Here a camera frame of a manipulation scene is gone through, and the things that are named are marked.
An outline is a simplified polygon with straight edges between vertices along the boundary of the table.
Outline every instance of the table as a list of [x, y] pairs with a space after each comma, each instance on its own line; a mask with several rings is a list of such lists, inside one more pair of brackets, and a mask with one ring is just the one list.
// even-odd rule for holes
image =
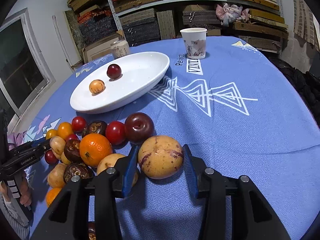
[[[207, 37], [207, 55], [187, 67], [182, 39], [157, 41], [132, 52], [158, 51], [170, 58], [164, 79], [136, 101], [114, 111], [87, 115], [70, 107], [76, 86], [111, 55], [90, 62], [51, 96], [25, 141], [38, 139], [77, 114], [88, 122], [124, 122], [134, 112], [148, 114], [158, 135], [187, 143], [224, 176], [248, 175], [278, 214], [292, 240], [300, 239], [320, 210], [320, 132], [311, 113], [286, 78], [259, 51], [235, 37]], [[118, 153], [128, 154], [129, 144]], [[30, 167], [34, 223], [46, 211], [44, 159]], [[132, 194], [117, 200], [123, 238], [198, 238], [204, 200], [189, 196], [183, 171], [165, 180], [141, 175]], [[90, 202], [90, 220], [94, 206]], [[230, 227], [227, 238], [230, 239]]]

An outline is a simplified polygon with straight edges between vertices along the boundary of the orange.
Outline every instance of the orange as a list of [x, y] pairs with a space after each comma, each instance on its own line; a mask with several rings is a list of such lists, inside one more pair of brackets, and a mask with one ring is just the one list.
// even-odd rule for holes
[[45, 196], [45, 201], [47, 202], [47, 207], [51, 205], [51, 203], [54, 201], [56, 196], [59, 194], [59, 192], [62, 190], [60, 187], [55, 187], [53, 189], [50, 189]]
[[97, 167], [99, 162], [112, 154], [112, 146], [108, 139], [101, 134], [91, 133], [80, 142], [80, 156], [85, 164]]
[[51, 129], [49, 131], [47, 131], [47, 134], [45, 135], [45, 139], [48, 140], [54, 136], [57, 136], [58, 135], [58, 131], [55, 130], [55, 129]]
[[62, 139], [66, 140], [68, 135], [72, 134], [72, 126], [71, 123], [68, 122], [62, 122], [58, 126], [58, 136], [60, 136]]

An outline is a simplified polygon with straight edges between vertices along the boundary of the shelf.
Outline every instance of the shelf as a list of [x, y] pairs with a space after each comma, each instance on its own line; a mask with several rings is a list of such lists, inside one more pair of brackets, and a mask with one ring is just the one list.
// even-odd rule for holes
[[[161, 5], [161, 4], [166, 4], [166, 3], [173, 3], [173, 2], [183, 2], [183, 1], [199, 1], [199, 0], [160, 0], [160, 1], [155, 1], [155, 2], [151, 2], [151, 3], [147, 3], [147, 4], [142, 4], [140, 6], [134, 7], [134, 8], [130, 8], [127, 10], [124, 10], [122, 12], [117, 13], [116, 15], [118, 17], [128, 14], [128, 13], [132, 13], [134, 11], [137, 10], [141, 10], [141, 9], [145, 9], [145, 8], [150, 8], [153, 6], [157, 6], [157, 5]], [[277, 15], [280, 15], [280, 11], [274, 10], [272, 8], [269, 8], [267, 6], [264, 5], [260, 5], [258, 3], [255, 2], [250, 2], [250, 1], [246, 1], [246, 0], [202, 0], [202, 1], [221, 1], [221, 2], [228, 2], [228, 3], [232, 3], [232, 4], [245, 4], [251, 7], [255, 7], [255, 8], [259, 8]]]

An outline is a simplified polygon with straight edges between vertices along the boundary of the cherry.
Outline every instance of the cherry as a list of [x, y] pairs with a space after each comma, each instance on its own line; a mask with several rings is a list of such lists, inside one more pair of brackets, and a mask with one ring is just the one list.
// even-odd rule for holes
[[126, 139], [124, 124], [119, 121], [111, 122], [106, 128], [106, 138], [112, 145], [119, 145]]
[[44, 159], [46, 163], [48, 163], [49, 165], [54, 165], [58, 161], [58, 159], [54, 156], [51, 149], [44, 154]]
[[66, 142], [71, 139], [78, 140], [79, 138], [74, 133], [72, 133], [66, 137]]
[[111, 79], [116, 79], [121, 76], [121, 68], [117, 64], [111, 64], [107, 70], [107, 76]]
[[71, 122], [71, 126], [74, 132], [82, 132], [86, 125], [87, 122], [81, 116], [76, 116], [74, 119], [72, 119]]

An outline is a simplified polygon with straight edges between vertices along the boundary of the pink fabric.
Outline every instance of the pink fabric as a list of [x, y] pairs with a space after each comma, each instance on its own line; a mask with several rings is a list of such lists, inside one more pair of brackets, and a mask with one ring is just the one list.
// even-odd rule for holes
[[216, 8], [216, 15], [221, 21], [221, 25], [228, 27], [229, 24], [235, 21], [248, 21], [248, 12], [249, 9], [242, 11], [242, 6], [237, 6], [235, 4], [229, 6], [227, 3], [221, 7], [220, 5]]
[[8, 135], [8, 146], [9, 150], [12, 150], [13, 148], [21, 145], [23, 143], [23, 138], [27, 131], [22, 132], [22, 133], [15, 133], [12, 132]]

